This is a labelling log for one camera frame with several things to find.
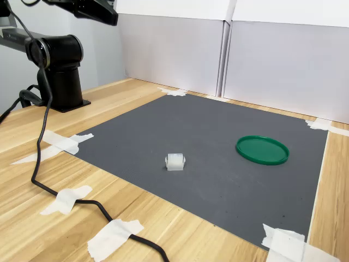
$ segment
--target wooden tabletop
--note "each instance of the wooden tabletop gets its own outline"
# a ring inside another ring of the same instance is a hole
[[[87,90],[83,97],[91,105],[65,114],[50,110],[46,128],[72,136],[164,96],[158,87],[163,86],[126,79]],[[234,100],[227,103],[315,119]],[[14,111],[0,125],[0,261],[92,261],[87,241],[107,224],[100,210],[75,205],[68,215],[42,216],[40,211],[55,198],[31,183],[35,162],[10,165],[36,153],[44,110],[31,106]],[[332,125],[349,130],[347,124]],[[265,261],[267,257],[266,251],[65,152],[43,161],[37,180],[56,191],[90,185],[93,190],[85,199],[101,202],[114,219],[138,219],[144,226],[138,235],[160,245],[171,261]],[[311,225],[311,245],[349,261],[349,137],[328,134]],[[161,257],[128,240],[106,261],[161,261]]]

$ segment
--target black cable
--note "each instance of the black cable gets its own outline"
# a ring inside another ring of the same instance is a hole
[[[19,19],[19,17],[17,15],[14,14],[14,12],[12,11],[9,3],[8,3],[8,0],[5,0],[6,1],[6,4],[7,4],[7,7],[8,9],[10,10],[11,14],[18,20],[18,22],[21,24],[21,26],[24,28],[24,30],[26,31],[26,33],[30,36],[31,40],[33,43],[37,44],[37,41],[35,41],[35,38],[32,36],[32,34],[30,33],[30,31],[27,29],[27,27],[23,24],[23,22]],[[44,120],[43,120],[43,127],[41,129],[41,132],[40,132],[40,135],[39,135],[39,138],[38,138],[38,141],[37,141],[37,150],[38,150],[38,157],[37,157],[37,162],[36,162],[36,165],[35,165],[35,168],[34,168],[34,172],[33,172],[33,175],[32,175],[32,183],[35,184],[36,186],[42,188],[43,190],[46,190],[47,192],[51,193],[52,195],[57,195],[58,193],[56,191],[54,191],[53,189],[45,186],[44,184],[41,184],[40,182],[38,182],[37,180],[35,180],[37,174],[38,174],[38,171],[39,171],[39,167],[40,167],[40,162],[41,162],[41,148],[40,148],[40,143],[43,139],[43,136],[44,136],[44,133],[45,133],[45,128],[46,128],[46,123],[47,123],[47,116],[49,114],[49,110],[50,110],[50,107],[51,107],[51,103],[52,103],[52,91],[51,91],[51,87],[50,87],[50,83],[49,83],[49,80],[47,78],[47,75],[46,75],[46,71],[45,69],[43,68],[42,64],[40,65],[40,69],[43,73],[43,76],[44,76],[44,86],[46,88],[46,91],[49,95],[49,101],[47,103],[47,106],[46,106],[46,110],[45,110],[45,114],[44,114]],[[110,222],[112,221],[112,217],[108,214],[108,212],[104,209],[103,205],[98,202],[98,201],[95,201],[95,200],[83,200],[83,199],[78,199],[75,201],[76,203],[78,204],[93,204],[93,205],[97,205],[97,207],[101,210],[101,212],[103,213],[103,215],[106,217],[106,219]],[[150,246],[152,248],[154,248],[156,251],[158,251],[161,255],[161,257],[163,258],[163,261],[164,262],[170,262],[165,251],[160,247],[158,246],[157,244],[155,244],[154,242],[152,241],[149,241],[147,239],[144,239],[142,237],[139,237],[139,236],[136,236],[134,234],[131,234],[130,239],[133,239],[139,243],[142,243],[144,245],[147,245],[147,246]]]
[[[33,3],[26,3],[24,0],[21,0],[21,2],[22,2],[23,4],[25,4],[26,6],[28,6],[28,7],[33,7],[34,5],[36,5],[37,3],[39,3],[40,0],[36,0],[36,1],[34,1]]]
[[[34,87],[34,85],[31,85],[27,88],[28,91],[30,91],[32,88]],[[2,123],[2,121],[4,121],[4,119],[11,113],[11,111],[17,106],[17,104],[20,102],[20,99],[18,98],[13,105],[6,110],[1,116],[0,116],[0,124]]]

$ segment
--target gray mat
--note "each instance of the gray mat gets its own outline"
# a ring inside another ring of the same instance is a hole
[[[262,223],[308,235],[327,132],[304,120],[164,96],[81,134],[88,133],[94,138],[79,144],[77,157],[259,247]],[[266,166],[244,159],[235,144],[246,135],[282,142],[289,160]],[[166,170],[168,153],[185,155],[183,171]]]

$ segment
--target white tape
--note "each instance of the white tape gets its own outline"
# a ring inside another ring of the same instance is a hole
[[[304,235],[264,225],[262,245],[270,248],[267,262],[340,262],[338,258],[304,243]]]
[[[223,97],[214,97],[214,96],[205,96],[206,98],[217,100],[217,101],[222,101],[222,102],[228,102],[230,99],[223,98]]]
[[[95,262],[100,262],[125,243],[131,234],[136,235],[143,229],[138,220],[130,222],[113,220],[87,242],[88,252]]]
[[[315,121],[309,121],[309,120],[305,120],[305,121],[308,124],[308,126],[310,126],[311,129],[328,130],[331,133],[349,136],[349,130],[345,130],[345,129],[341,129],[341,128],[337,128],[337,127],[332,127],[331,120],[317,118]]]
[[[169,89],[165,89],[165,88],[161,88],[158,87],[158,89],[161,89],[163,93],[167,93],[170,96],[185,96],[187,93],[187,90],[182,90],[182,89],[178,89],[178,90],[169,90]]]
[[[75,201],[82,199],[92,191],[90,186],[82,186],[77,189],[66,188],[58,192],[56,199],[47,208],[40,212],[41,215],[49,215],[56,211],[69,214],[73,209]]]
[[[71,154],[76,154],[79,151],[77,146],[79,144],[78,142],[70,138],[65,138],[50,130],[45,131],[43,141]]]
[[[51,144],[46,149],[41,151],[41,162],[54,157],[62,151],[67,151],[71,154],[76,154],[79,151],[78,144],[84,142],[87,139],[93,137],[93,134],[88,135],[73,135],[70,138],[65,138],[64,136],[58,135],[50,130],[46,130],[43,136],[43,141]],[[31,154],[28,157],[22,158],[11,165],[21,164],[27,162],[35,162],[37,160],[38,154]]]

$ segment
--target green plastic lid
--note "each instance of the green plastic lid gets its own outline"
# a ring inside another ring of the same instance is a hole
[[[290,155],[288,148],[282,143],[259,135],[240,138],[236,150],[244,158],[263,165],[280,165]]]

